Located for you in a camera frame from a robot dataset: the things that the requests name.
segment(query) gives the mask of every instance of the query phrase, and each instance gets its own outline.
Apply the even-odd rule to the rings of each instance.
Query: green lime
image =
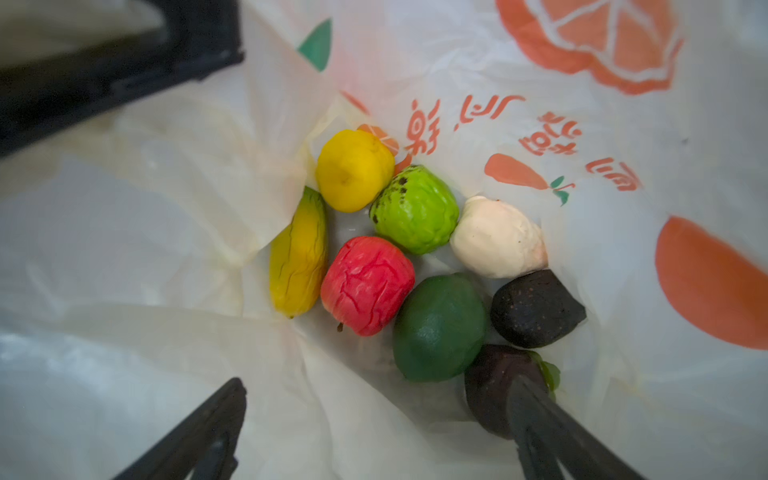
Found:
[[[395,364],[413,382],[441,382],[467,369],[482,347],[485,308],[469,279],[431,276],[406,297],[395,322]]]

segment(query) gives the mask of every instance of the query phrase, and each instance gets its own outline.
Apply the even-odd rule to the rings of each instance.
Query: yellow fruit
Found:
[[[304,187],[293,220],[272,240],[270,295],[275,310],[293,318],[309,311],[328,268],[326,210],[320,194]]]
[[[342,130],[320,152],[315,177],[326,202],[350,214],[370,204],[394,173],[395,158],[375,135]]]

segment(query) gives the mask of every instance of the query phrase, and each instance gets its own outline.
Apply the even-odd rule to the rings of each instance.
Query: yellow banana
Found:
[[[309,311],[328,268],[326,209],[318,192],[304,187],[293,220],[272,240],[270,295],[275,310],[293,318]]]

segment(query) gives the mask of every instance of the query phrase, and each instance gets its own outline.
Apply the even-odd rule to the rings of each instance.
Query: green custard apple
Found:
[[[397,174],[371,205],[376,232],[415,255],[448,243],[458,205],[448,185],[423,165]]]

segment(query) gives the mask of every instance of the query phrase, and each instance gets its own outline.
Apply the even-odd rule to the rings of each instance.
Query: dark green fruit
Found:
[[[477,356],[488,320],[469,279],[431,276],[406,297],[395,321],[395,364],[412,382],[461,374]]]
[[[541,367],[532,353],[512,346],[484,345],[464,374],[470,411],[482,428],[503,439],[512,440],[507,418],[507,396],[512,381],[524,375],[542,391],[548,391]]]
[[[526,349],[549,345],[587,318],[579,302],[551,270],[521,276],[498,289],[491,323],[510,343]]]

